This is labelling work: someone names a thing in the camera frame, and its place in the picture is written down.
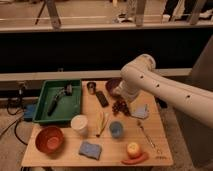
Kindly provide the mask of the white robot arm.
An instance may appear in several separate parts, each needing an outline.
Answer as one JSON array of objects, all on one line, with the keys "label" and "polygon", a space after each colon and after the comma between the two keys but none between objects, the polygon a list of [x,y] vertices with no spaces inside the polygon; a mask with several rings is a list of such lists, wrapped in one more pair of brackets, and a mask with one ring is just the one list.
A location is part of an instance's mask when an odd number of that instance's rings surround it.
[{"label": "white robot arm", "polygon": [[213,92],[164,78],[153,72],[155,67],[152,56],[136,57],[121,69],[122,81],[112,92],[132,102],[140,90],[147,91],[213,128]]}]

